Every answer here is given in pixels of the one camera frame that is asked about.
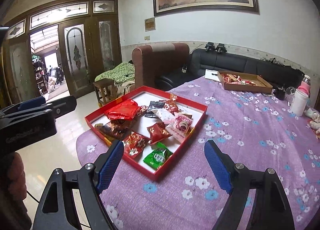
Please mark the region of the gold brown snack bag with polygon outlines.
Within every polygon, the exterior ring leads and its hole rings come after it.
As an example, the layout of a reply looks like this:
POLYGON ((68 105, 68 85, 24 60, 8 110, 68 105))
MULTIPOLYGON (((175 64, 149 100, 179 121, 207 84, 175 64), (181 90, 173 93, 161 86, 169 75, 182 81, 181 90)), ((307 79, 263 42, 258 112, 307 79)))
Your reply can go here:
POLYGON ((111 120, 106 124, 97 123, 94 127, 110 141, 113 139, 124 140, 131 133, 131 128, 135 123, 136 119, 130 121, 117 119, 111 120))

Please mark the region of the black snack packet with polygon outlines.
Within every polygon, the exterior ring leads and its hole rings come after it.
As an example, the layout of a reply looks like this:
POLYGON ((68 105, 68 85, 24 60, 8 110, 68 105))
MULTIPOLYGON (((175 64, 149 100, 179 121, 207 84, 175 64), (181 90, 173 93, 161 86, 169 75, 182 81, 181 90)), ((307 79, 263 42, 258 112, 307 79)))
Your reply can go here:
POLYGON ((155 113, 157 112, 157 110, 163 107, 164 101, 151 101, 144 116, 146 118, 157 118, 157 115, 155 113))

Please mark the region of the pink thermos bottle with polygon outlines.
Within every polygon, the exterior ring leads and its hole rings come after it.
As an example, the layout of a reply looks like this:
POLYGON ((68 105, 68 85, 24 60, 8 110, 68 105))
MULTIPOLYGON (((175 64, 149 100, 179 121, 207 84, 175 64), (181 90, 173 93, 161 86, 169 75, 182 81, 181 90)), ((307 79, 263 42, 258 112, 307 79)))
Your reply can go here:
POLYGON ((307 96, 310 96, 310 88, 311 88, 311 81, 310 76, 304 75, 298 90, 305 93, 307 96))

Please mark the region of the white plush toy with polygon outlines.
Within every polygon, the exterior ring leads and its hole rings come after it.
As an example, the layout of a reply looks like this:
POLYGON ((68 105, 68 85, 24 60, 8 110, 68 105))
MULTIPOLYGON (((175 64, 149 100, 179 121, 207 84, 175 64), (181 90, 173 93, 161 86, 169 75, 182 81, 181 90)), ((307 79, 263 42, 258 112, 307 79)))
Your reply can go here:
POLYGON ((309 122, 310 127, 314 129, 317 134, 319 134, 319 128, 320 128, 319 112, 309 108, 305 111, 305 116, 311 119, 311 121, 309 122))

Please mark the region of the green snack packet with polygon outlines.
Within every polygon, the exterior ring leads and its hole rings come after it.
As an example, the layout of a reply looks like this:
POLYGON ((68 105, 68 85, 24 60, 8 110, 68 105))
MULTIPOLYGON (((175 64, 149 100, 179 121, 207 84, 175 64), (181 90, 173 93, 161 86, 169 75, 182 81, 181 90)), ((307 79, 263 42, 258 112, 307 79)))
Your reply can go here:
POLYGON ((143 160, 145 164, 154 170, 158 170, 173 155, 173 152, 171 152, 166 145, 161 142, 158 142, 156 147, 157 148, 148 154, 143 160))

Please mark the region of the red floral snack packet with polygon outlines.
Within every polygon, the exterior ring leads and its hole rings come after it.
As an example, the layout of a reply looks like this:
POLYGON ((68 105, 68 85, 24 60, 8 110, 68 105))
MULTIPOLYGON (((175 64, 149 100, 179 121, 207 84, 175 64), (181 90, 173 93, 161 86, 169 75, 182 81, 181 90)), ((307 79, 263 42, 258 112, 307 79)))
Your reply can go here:
POLYGON ((136 158, 150 141, 150 138, 132 131, 124 140, 124 154, 136 158))

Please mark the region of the white plastic jar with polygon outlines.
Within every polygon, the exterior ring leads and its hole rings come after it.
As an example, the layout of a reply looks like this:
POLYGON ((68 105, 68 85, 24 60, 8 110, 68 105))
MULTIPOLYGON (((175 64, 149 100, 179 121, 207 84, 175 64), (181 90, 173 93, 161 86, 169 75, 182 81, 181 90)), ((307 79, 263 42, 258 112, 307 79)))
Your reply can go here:
POLYGON ((291 106, 290 106, 291 112, 293 112, 296 116, 302 116, 304 113, 304 109, 306 107, 308 98, 309 97, 306 93, 297 89, 295 91, 295 94, 291 102, 291 106))

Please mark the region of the black leather sofa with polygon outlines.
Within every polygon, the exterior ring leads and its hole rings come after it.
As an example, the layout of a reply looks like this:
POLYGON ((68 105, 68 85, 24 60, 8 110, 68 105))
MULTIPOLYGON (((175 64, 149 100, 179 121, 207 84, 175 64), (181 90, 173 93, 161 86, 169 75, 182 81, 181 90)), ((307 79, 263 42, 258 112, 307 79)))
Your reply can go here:
POLYGON ((304 73, 293 69, 291 66, 278 65, 269 61, 258 60, 251 57, 230 53, 217 53, 196 49, 184 64, 186 72, 182 68, 175 68, 155 78, 155 86, 164 91, 176 88, 186 82, 193 81, 205 75, 205 71, 235 71, 239 73, 255 74, 270 83, 273 88, 294 87, 302 82, 304 73))

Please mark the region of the red gold snack packet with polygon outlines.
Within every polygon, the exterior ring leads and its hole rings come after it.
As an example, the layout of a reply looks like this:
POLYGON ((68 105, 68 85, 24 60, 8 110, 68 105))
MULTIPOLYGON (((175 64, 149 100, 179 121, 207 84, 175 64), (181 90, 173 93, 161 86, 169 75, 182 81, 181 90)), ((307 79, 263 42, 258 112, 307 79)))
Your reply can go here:
POLYGON ((150 133, 150 145, 154 145, 171 136, 171 134, 166 130, 163 122, 157 122, 148 127, 147 130, 150 133))

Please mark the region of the wooden glass door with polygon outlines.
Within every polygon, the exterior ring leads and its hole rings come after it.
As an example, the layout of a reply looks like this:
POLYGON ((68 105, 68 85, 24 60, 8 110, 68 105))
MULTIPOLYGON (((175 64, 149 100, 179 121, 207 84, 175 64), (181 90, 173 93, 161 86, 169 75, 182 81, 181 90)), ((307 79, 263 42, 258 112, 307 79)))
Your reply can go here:
POLYGON ((93 91, 95 78, 122 62, 118 0, 56 0, 3 22, 1 105, 40 95, 32 57, 56 54, 68 91, 93 91))

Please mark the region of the green patterned cushion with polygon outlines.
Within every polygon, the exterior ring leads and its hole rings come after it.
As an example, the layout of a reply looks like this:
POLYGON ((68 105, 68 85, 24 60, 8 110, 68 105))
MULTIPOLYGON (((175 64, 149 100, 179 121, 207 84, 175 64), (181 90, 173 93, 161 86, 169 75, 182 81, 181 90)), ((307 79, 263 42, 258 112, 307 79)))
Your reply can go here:
POLYGON ((114 69, 105 71, 95 78, 95 82, 102 79, 111 79, 115 83, 124 83, 135 78, 135 66, 130 62, 122 62, 114 69))

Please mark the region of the red gold square packet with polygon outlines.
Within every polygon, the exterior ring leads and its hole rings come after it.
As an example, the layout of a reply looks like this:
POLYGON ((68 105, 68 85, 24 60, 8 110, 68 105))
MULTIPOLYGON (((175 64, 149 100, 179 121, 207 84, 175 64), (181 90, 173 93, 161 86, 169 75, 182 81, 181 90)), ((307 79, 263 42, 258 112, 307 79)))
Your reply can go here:
POLYGON ((179 111, 179 108, 176 104, 176 101, 174 101, 174 100, 165 100, 163 108, 172 114, 179 111))

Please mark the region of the strawberry pink snack packet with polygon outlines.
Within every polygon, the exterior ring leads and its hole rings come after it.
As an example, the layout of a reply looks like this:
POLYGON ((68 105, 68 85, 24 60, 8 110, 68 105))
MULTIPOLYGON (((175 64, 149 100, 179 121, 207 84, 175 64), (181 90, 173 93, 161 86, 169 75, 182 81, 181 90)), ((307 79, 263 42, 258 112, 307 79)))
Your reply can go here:
POLYGON ((178 142, 184 142, 189 134, 189 129, 193 123, 193 119, 181 114, 174 113, 175 119, 165 128, 178 142))

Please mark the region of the long red snack pack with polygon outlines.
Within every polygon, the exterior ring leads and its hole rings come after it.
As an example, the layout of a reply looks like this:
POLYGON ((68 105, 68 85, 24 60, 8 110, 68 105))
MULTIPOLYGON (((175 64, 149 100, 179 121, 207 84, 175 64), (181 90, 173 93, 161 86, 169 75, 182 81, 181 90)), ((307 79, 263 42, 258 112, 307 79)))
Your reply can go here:
POLYGON ((104 114, 109 120, 131 121, 135 118, 139 110, 139 105, 134 100, 128 99, 106 110, 104 114))

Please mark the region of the pink white snack packet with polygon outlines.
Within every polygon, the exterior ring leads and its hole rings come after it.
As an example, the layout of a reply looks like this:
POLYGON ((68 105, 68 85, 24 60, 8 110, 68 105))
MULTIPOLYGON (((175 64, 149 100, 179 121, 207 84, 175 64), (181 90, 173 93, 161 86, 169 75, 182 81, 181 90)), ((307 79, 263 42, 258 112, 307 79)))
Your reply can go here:
POLYGON ((175 121, 174 114, 170 113, 164 108, 157 110, 155 114, 157 115, 157 118, 159 118, 165 124, 170 124, 175 121))

